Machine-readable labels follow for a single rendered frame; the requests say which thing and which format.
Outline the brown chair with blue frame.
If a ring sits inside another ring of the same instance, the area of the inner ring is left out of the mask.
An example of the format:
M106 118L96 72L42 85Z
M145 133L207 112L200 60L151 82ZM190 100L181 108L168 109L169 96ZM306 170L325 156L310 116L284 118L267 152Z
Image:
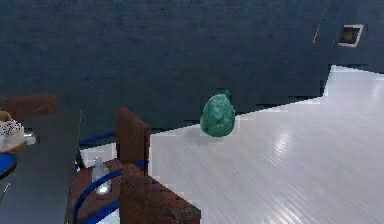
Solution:
M147 175L150 134L151 129L145 122L128 109L120 108L116 124L117 158L105 162L109 171L120 170L124 165L133 165L135 171ZM97 195L92 191L75 213L78 200L92 183L92 168L84 168L74 174L68 208L69 224L86 224L96 220L104 208L119 199L121 177L117 176L111 179L111 189L105 195Z
M123 166L120 224L200 224L201 211L133 164Z

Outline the white black-dotted box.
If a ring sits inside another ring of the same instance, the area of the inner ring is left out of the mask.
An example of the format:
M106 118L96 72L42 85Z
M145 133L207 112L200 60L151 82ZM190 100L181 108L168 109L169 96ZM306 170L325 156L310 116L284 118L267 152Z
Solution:
M23 125L7 111L0 111L0 153L16 152L26 146Z

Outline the green rubbish bag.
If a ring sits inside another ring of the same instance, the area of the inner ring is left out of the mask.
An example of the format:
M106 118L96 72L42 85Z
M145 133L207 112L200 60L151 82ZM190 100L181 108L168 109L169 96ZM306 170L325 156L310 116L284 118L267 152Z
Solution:
M228 136L234 129L235 109L231 103L231 92L211 96L200 116L201 130L211 137Z

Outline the dark grey table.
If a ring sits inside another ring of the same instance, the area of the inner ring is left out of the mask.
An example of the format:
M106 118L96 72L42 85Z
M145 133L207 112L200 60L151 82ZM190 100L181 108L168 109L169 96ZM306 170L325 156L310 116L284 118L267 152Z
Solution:
M81 115L29 118L37 142L17 153L14 171L0 180L0 224L65 224Z

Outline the blue plate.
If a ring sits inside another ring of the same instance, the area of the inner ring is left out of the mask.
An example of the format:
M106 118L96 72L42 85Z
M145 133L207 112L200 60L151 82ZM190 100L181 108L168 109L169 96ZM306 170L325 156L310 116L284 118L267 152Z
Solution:
M18 156L13 153L0 153L0 180L7 177L18 165Z

